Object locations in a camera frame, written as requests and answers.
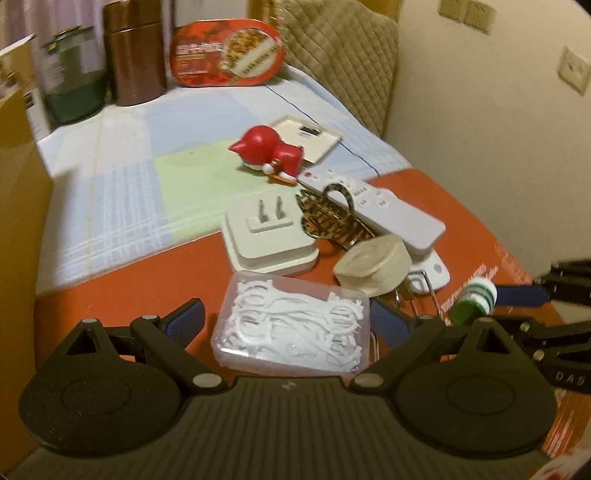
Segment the cream round tape dispenser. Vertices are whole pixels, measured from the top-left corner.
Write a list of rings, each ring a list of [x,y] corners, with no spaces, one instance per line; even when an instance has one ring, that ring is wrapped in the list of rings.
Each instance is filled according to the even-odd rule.
[[[356,243],[332,272],[342,288],[377,297],[396,289],[410,272],[412,258],[403,239],[396,234]]]

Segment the clear box of floss picks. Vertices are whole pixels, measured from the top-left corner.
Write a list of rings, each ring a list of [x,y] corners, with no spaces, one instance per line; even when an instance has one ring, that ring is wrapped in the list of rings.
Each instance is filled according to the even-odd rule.
[[[349,379],[370,364],[370,300],[335,285],[238,272],[211,348],[218,364],[232,370]]]

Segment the small white oval device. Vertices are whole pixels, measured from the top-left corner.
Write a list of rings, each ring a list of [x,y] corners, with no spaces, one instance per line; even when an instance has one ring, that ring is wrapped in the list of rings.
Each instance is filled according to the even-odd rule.
[[[415,294],[429,294],[447,286],[451,275],[439,254],[432,249],[411,265],[407,280]]]

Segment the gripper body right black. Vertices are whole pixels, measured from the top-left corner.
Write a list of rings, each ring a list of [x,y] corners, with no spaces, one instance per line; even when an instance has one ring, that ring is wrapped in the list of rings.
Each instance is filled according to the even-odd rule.
[[[549,303],[558,301],[588,307],[590,261],[555,262],[548,273],[525,285],[530,284],[544,288],[551,296]],[[548,326],[533,316],[497,314],[494,318],[551,385],[583,394],[590,393],[588,320]]]

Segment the white remote control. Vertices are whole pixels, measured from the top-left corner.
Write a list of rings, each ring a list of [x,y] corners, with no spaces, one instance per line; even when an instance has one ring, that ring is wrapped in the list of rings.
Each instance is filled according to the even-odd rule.
[[[403,201],[393,191],[378,188],[331,168],[314,166],[297,177],[308,190],[322,193],[337,184],[353,198],[353,213],[381,234],[396,234],[413,253],[428,253],[446,231],[441,220]]]

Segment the checked pastel tablecloth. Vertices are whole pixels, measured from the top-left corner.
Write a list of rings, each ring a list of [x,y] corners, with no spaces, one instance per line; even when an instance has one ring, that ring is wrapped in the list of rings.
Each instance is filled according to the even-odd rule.
[[[175,88],[106,106],[38,148],[53,179],[36,291],[45,294],[215,232],[228,204],[269,181],[230,151],[250,127],[286,116],[339,133],[325,162],[363,180],[407,160],[332,94],[287,67],[256,87]]]

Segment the open cardboard box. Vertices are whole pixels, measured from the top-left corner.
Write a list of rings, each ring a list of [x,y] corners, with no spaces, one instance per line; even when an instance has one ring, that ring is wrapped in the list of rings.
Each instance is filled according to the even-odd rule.
[[[53,181],[17,90],[1,100],[1,470],[33,448],[19,397],[36,371],[34,306]]]

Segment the red cat figurine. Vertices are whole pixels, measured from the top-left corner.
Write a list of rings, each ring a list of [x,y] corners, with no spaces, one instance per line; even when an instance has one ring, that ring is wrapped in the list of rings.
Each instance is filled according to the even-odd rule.
[[[304,166],[304,148],[285,143],[276,130],[266,125],[250,128],[228,150],[238,154],[246,168],[287,184],[297,183]]]

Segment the white flat card box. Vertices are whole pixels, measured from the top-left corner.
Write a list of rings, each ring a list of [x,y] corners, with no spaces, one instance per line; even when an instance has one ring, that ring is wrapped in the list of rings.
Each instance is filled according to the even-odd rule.
[[[304,149],[304,161],[308,164],[320,162],[342,140],[338,132],[290,115],[271,122],[269,126],[276,130],[283,142],[301,146]]]

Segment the beige quilted chair cover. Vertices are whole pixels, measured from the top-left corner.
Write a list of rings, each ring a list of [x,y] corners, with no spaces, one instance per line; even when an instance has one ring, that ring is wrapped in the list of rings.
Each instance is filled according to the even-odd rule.
[[[287,64],[307,73],[377,136],[390,111],[400,1],[278,1]]]

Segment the green glass jar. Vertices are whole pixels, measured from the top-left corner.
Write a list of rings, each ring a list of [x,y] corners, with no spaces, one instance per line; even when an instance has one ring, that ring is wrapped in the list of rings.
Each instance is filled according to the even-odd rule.
[[[93,27],[75,26],[55,34],[40,47],[38,71],[44,103],[58,125],[78,122],[103,108],[106,65]]]

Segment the red oval food tin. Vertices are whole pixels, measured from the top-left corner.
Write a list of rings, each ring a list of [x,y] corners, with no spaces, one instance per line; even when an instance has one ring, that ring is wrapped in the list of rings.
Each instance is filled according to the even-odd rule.
[[[276,28],[256,19],[204,20],[177,29],[170,42],[173,77],[185,87],[256,86],[283,65]]]

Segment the brown cylindrical canister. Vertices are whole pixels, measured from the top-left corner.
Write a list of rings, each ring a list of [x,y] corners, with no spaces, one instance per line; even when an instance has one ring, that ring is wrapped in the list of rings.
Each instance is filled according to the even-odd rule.
[[[103,6],[103,41],[113,100],[151,101],[166,90],[161,3],[113,1]]]

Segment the white wall plug adapter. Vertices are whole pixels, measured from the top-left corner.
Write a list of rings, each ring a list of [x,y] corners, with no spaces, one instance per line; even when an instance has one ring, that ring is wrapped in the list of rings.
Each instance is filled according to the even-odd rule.
[[[233,271],[294,276],[315,266],[318,246],[301,226],[297,192],[273,187],[229,204],[221,234]]]

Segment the wall socket plate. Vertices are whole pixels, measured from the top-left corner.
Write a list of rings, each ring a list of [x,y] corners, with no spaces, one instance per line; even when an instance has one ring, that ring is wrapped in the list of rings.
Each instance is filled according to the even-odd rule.
[[[463,23],[468,3],[468,0],[441,0],[438,13],[442,17]]]
[[[496,9],[488,4],[481,1],[469,1],[464,17],[464,24],[489,35],[492,31],[496,14]]]

